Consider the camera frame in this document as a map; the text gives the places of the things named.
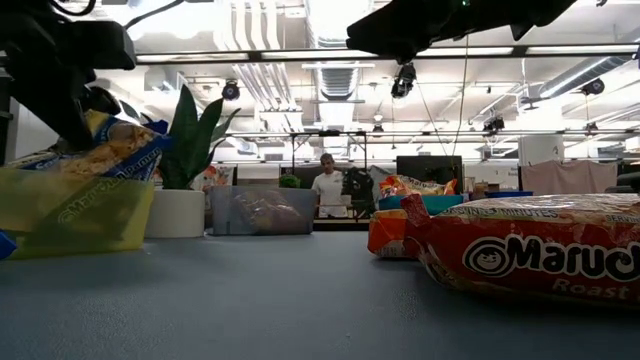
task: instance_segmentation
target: maruchan logo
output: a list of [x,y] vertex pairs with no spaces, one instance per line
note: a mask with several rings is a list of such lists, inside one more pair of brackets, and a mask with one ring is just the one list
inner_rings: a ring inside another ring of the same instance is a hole
[[505,239],[477,239],[465,250],[463,261],[468,269],[487,277],[503,277],[515,269],[528,269],[627,282],[640,278],[640,243],[613,249],[582,244],[563,246],[537,236],[523,239],[512,234]]

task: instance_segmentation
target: black camera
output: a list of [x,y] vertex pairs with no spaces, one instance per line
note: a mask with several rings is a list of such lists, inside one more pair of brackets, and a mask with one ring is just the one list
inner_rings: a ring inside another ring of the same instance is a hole
[[393,86],[391,87],[391,96],[394,99],[401,99],[413,89],[413,82],[416,80],[416,69],[413,63],[402,65],[396,75]]
[[238,88],[237,80],[227,80],[227,84],[222,88],[222,98],[229,101],[238,100],[240,97],[240,88]]

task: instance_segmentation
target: potted plant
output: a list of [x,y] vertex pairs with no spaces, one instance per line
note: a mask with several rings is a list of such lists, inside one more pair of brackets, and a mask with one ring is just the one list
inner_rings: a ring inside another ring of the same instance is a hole
[[220,125],[224,100],[209,104],[198,119],[196,103],[185,85],[169,130],[170,149],[162,153],[158,171],[162,189],[156,190],[147,221],[148,238],[191,238],[204,234],[205,194],[191,189],[193,179],[213,160],[212,143],[227,132],[236,109]]
[[280,187],[287,189],[299,189],[300,179],[295,175],[280,176]]

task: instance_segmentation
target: tabletop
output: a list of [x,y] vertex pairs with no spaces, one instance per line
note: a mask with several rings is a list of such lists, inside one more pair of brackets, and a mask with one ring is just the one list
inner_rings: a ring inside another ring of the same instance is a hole
[[638,349],[635,313],[445,290],[417,262],[375,259],[366,238],[163,240],[3,262],[0,358],[601,360]]

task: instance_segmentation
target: person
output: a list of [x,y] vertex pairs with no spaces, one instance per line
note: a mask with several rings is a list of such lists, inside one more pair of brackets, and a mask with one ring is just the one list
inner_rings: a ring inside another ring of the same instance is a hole
[[347,217],[347,207],[342,202],[342,173],[334,169],[331,154],[323,154],[320,164],[324,172],[313,180],[311,189],[318,193],[320,217]]

